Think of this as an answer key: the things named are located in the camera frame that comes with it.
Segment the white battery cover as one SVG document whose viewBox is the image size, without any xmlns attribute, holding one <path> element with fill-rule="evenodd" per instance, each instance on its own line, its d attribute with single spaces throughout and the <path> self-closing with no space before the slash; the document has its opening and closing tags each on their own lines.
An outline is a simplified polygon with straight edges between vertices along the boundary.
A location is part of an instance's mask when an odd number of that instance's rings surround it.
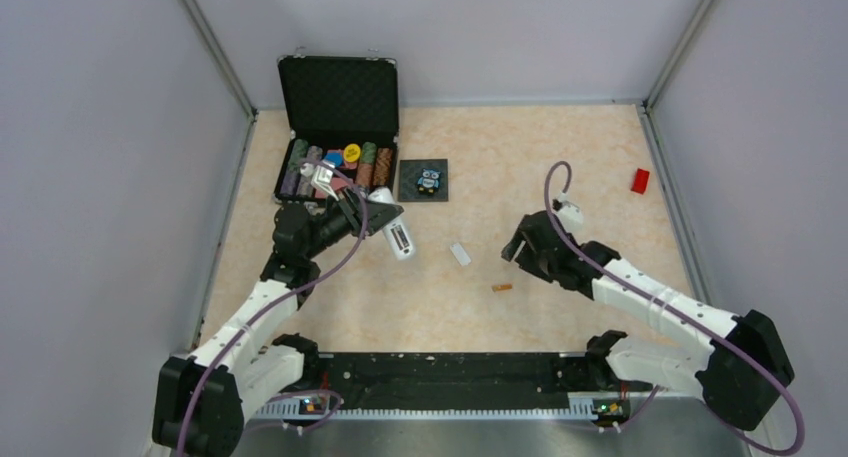
<svg viewBox="0 0 848 457">
<path fill-rule="evenodd" d="M 450 251 L 460 266 L 465 267 L 472 262 L 470 255 L 460 243 L 451 244 Z"/>
</svg>

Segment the white remote control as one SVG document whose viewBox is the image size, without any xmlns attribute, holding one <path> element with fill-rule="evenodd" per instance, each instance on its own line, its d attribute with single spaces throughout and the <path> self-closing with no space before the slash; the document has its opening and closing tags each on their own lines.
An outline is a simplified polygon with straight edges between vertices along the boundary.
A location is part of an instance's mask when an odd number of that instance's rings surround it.
<svg viewBox="0 0 848 457">
<path fill-rule="evenodd" d="M 397 205 L 397 201 L 388 187 L 376 188 L 369 194 L 368 199 L 371 202 Z M 386 238 L 390 250 L 398 261 L 409 260 L 415 255 L 416 246 L 401 216 L 396 217 L 383 227 L 382 233 Z"/>
</svg>

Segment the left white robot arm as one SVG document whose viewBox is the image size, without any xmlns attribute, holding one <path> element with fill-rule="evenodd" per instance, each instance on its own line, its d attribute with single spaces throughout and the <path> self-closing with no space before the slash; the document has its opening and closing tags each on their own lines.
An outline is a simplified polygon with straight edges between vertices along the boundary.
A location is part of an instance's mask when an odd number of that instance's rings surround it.
<svg viewBox="0 0 848 457">
<path fill-rule="evenodd" d="M 327 279 L 318 255 L 347 236 L 390 234 L 402 227 L 402 213 L 386 187 L 344 188 L 319 214 L 303 203 L 283 205 L 272 253 L 244 303 L 205 344 L 161 367 L 153 442 L 192 456 L 229 456 L 246 423 L 280 391 L 314 387 L 321 365 L 305 347 L 265 344 Z"/>
</svg>

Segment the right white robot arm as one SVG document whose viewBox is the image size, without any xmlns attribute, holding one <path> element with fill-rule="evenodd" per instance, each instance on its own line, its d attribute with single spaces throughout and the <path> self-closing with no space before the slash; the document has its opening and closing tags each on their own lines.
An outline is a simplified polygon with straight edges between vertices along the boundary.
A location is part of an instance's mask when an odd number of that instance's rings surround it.
<svg viewBox="0 0 848 457">
<path fill-rule="evenodd" d="M 610 332 L 610 346 L 586 362 L 589 381 L 658 384 L 704 403 L 726 424 L 755 430 L 795 377 L 773 320 L 711 307 L 658 282 L 597 242 L 578 243 L 539 211 L 520 221 L 501 256 L 565 290 L 641 319 L 672 345 Z"/>
</svg>

